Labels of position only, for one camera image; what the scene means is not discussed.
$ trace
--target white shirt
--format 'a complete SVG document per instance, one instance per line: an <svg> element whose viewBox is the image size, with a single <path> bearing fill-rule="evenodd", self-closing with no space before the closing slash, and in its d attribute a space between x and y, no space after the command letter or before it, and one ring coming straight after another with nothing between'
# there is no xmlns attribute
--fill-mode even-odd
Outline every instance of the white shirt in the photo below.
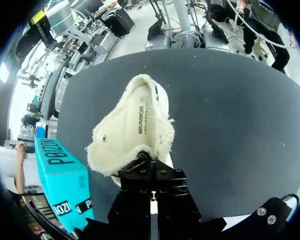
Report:
<svg viewBox="0 0 300 240"><path fill-rule="evenodd" d="M0 146L0 179L9 191L18 194L15 179L17 175L17 151ZM23 161L24 193L43 193L38 173L36 155L26 153Z"/></svg>

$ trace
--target shoe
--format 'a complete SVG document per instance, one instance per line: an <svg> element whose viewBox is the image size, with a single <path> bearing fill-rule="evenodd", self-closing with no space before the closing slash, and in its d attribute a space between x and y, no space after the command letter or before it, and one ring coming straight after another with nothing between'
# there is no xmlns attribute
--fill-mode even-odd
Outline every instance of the shoe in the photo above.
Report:
<svg viewBox="0 0 300 240"><path fill-rule="evenodd" d="M247 58L252 58L252 59L256 60L255 56L253 55L253 52L246 53L245 51L236 51L236 53L238 55L241 55L241 56L244 56L244 57L247 57Z"/></svg>
<svg viewBox="0 0 300 240"><path fill-rule="evenodd" d="M140 151L172 167L172 122L164 88L149 75L135 76L114 110L92 132L92 143L86 148L90 168L105 176L115 175ZM112 178L120 185L118 177Z"/></svg>

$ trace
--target person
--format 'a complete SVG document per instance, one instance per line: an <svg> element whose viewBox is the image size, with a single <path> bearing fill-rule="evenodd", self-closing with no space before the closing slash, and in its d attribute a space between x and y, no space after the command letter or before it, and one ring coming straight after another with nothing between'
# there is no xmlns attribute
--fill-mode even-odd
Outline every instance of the person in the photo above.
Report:
<svg viewBox="0 0 300 240"><path fill-rule="evenodd" d="M26 145L18 143L15 148L0 146L0 180L12 193L43 193L36 156L26 152Z"/></svg>
<svg viewBox="0 0 300 240"><path fill-rule="evenodd" d="M285 45L279 36L278 28L281 23L280 17L274 13L273 9L265 3L263 0L241 0L240 6L237 8L243 12L248 4L251 4L252 15L248 19L245 19L256 32L264 35L270 41ZM243 40L245 42L244 52L246 55L250 55L255 44L256 35L246 25L243 28ZM289 30L290 42L295 44L295 38L292 32ZM282 71L287 65L290 55L286 48L273 46L276 52L275 61L272 64L274 69Z"/></svg>

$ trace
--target person's arm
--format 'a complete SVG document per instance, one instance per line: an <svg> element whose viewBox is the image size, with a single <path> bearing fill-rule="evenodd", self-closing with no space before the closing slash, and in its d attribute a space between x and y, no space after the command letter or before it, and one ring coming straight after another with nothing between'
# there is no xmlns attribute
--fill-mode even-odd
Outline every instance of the person's arm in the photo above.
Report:
<svg viewBox="0 0 300 240"><path fill-rule="evenodd" d="M247 7L248 4L249 4L249 0L241 0L240 5L236 7L237 11L240 14L244 14L244 9Z"/></svg>
<svg viewBox="0 0 300 240"><path fill-rule="evenodd" d="M24 159L25 159L25 146L20 145L17 149L17 164L16 164L16 176L15 186L18 194L23 194L25 191L25 175L24 175Z"/></svg>
<svg viewBox="0 0 300 240"><path fill-rule="evenodd" d="M247 5L249 4L249 0L241 0L239 9L245 9Z"/></svg>

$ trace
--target black mount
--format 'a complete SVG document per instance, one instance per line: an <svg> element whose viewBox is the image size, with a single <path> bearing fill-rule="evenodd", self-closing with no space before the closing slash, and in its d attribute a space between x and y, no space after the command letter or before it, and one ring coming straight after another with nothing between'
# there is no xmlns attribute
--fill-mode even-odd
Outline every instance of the black mount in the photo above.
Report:
<svg viewBox="0 0 300 240"><path fill-rule="evenodd" d="M200 222L198 210L187 186L187 177L181 169L173 169L159 160L140 152L137 160L123 168L116 177L121 188L108 213L108 223L87 218L85 229L75 229L80 240L151 239L151 201L157 201L158 239L274 239L287 224L291 208L273 197L237 225L222 231L227 225L223 217ZM42 214L32 216L44 218ZM41 226L54 239L69 239L69 235Z"/></svg>

